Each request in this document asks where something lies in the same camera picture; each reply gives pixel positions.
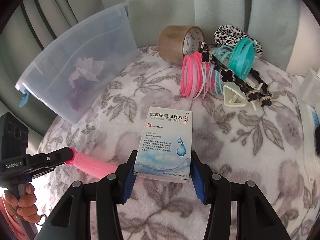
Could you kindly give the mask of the person left hand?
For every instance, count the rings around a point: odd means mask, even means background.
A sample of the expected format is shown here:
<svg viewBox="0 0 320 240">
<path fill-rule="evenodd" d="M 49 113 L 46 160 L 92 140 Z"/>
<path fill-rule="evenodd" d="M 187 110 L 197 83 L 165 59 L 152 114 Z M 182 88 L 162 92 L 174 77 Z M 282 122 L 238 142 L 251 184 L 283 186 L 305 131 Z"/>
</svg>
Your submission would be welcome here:
<svg viewBox="0 0 320 240">
<path fill-rule="evenodd" d="M 25 191 L 27 194 L 17 200 L 11 192 L 4 190 L 3 202 L 5 209 L 16 222 L 18 222 L 18 218 L 22 217 L 29 223 L 39 223 L 41 218 L 37 213 L 38 209 L 35 205 L 35 188 L 32 184 L 27 184 Z"/>
</svg>

